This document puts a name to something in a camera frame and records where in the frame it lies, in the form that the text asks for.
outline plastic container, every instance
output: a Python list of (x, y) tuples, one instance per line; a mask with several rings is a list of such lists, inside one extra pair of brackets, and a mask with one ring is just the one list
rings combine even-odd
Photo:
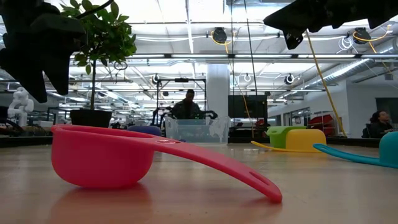
[(166, 137), (195, 144), (227, 144), (230, 118), (165, 119)]
[(306, 126), (275, 126), (267, 131), (272, 147), (286, 149), (286, 135), (290, 130), (306, 129)]

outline blue object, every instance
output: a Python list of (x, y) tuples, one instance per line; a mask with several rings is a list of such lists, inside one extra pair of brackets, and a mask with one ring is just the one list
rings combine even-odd
[(127, 128), (128, 131), (136, 131), (139, 133), (151, 134), (154, 136), (161, 136), (162, 131), (157, 126), (130, 126)]
[(321, 152), (353, 162), (398, 169), (398, 132), (388, 133), (380, 140), (380, 158), (342, 152), (323, 144), (314, 144), (313, 146)]

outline wall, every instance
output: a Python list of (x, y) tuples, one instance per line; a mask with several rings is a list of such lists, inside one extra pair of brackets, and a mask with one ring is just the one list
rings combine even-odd
[[(9, 106), (12, 103), (12, 94), (11, 93), (1, 93), (0, 94), (0, 106)], [(46, 111), (48, 107), (58, 107), (58, 101), (47, 97), (46, 103), (39, 103), (32, 96), (29, 96), (29, 99), (32, 99), (34, 102), (34, 111)]]
[[(339, 116), (343, 120), (343, 127), (349, 136), (350, 123), (348, 113), (348, 100), (346, 81), (339, 82), (337, 86), (329, 86), (331, 97), (337, 109)], [(311, 113), (319, 111), (332, 111), (326, 92), (313, 92), (304, 96), (303, 101), (288, 101), (288, 105), (276, 106), (268, 109), (268, 117), (282, 115), (291, 111), (300, 110), (303, 108), (310, 108)]]
[(388, 85), (347, 85), (352, 138), (361, 138), (365, 124), (377, 111), (376, 98), (397, 97), (397, 91)]

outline measuring cup handle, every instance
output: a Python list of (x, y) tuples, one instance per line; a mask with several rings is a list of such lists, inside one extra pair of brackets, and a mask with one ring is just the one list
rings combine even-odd
[(248, 184), (268, 196), (273, 202), (279, 203), (282, 201), (282, 194), (274, 183), (254, 169), (230, 157), (193, 144), (162, 137), (131, 138), (131, 141), (134, 141), (136, 144), (146, 144), (148, 148), (155, 151), (179, 156), (210, 166)]

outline ceiling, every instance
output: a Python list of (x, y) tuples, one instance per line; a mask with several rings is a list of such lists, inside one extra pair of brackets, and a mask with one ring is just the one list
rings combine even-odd
[[(283, 35), (282, 38), (279, 37), (282, 34), (281, 31), (267, 27), (262, 23), (267, 15), (286, 6), (293, 0), (247, 1), (248, 13), (245, 12), (242, 1), (233, 1), (233, 22), (231, 24), (231, 8), (228, 5), (226, 6), (223, 0), (116, 0), (121, 13), (129, 16), (127, 22), (132, 25), (133, 33), (137, 34), (137, 54), (225, 54), (226, 51), (230, 54), (250, 54), (251, 48), (254, 54), (311, 53), (307, 38), (296, 49), (288, 50)], [(49, 0), (46, 2), (50, 2), (60, 9), (60, 4), (69, 5), (68, 0)], [(105, 0), (91, 0), (91, 2), (100, 5)], [(247, 26), (246, 15), (248, 15), (249, 26)], [(375, 42), (374, 45), (395, 37), (398, 32), (397, 22), (398, 17), (392, 18), (389, 23), (392, 26), (386, 38)], [(215, 27), (224, 28), (228, 36), (227, 41), (232, 41), (231, 37), (234, 35), (233, 42), (227, 46), (227, 49), (224, 45), (215, 44), (209, 36)], [(367, 27), (373, 38), (383, 36), (386, 33), (386, 26), (370, 30), (366, 20), (345, 23), (339, 29), (324, 27), (319, 32), (311, 34), (316, 53), (351, 54), (353, 48), (342, 50), (341, 41), (348, 32), (352, 33), (356, 27)], [(3, 34), (5, 31), (4, 25), (0, 25), (0, 33)], [(370, 49), (368, 44), (353, 44), (353, 47), (358, 52), (365, 52)], [(156, 92), (144, 92), (144, 90), (155, 90), (155, 86), (152, 84), (154, 75), (158, 75), (160, 78), (206, 78), (207, 65), (214, 62), (169, 59), (149, 59), (148, 61), (145, 58), (131, 60), (131, 63), (125, 71), (120, 72), (113, 67), (97, 69), (98, 89), (114, 90), (110, 94), (111, 96), (108, 95), (109, 92), (98, 95), (98, 103), (103, 103), (106, 108), (110, 106), (110, 103), (125, 103), (125, 106), (111, 105), (110, 107), (115, 111), (134, 110), (137, 119), (147, 119), (156, 107)], [(321, 69), (330, 68), (337, 64), (336, 61), (325, 60), (321, 63)], [(284, 78), (289, 74), (300, 77), (299, 82), (305, 83), (313, 78), (306, 77), (305, 72), (313, 69), (314, 65), (311, 60), (275, 61), (272, 63), (257, 61), (254, 63), (257, 87), (259, 89), (283, 88)], [(235, 62), (234, 72), (231, 71), (232, 74), (235, 75), (237, 86), (240, 88), (254, 88), (251, 62)], [(87, 91), (90, 83), (84, 81), (89, 81), (91, 77), (85, 74), (84, 68), (71, 66), (70, 78), (79, 80), (79, 82), (70, 85), (71, 90), (79, 90), (78, 92), (71, 92), (67, 99), (54, 93), (49, 93), (49, 95), (59, 99), (60, 102), (67, 102), (68, 105), (86, 103), (85, 99), (88, 99), (91, 93)], [(164, 87), (164, 90), (194, 88), (198, 90), (196, 96), (198, 103), (203, 107), (204, 94), (200, 91), (200, 88), (203, 87), (202, 83), (170, 82)], [(160, 99), (165, 106), (182, 100), (184, 96), (184, 92), (171, 91), (169, 96), (160, 94)]]

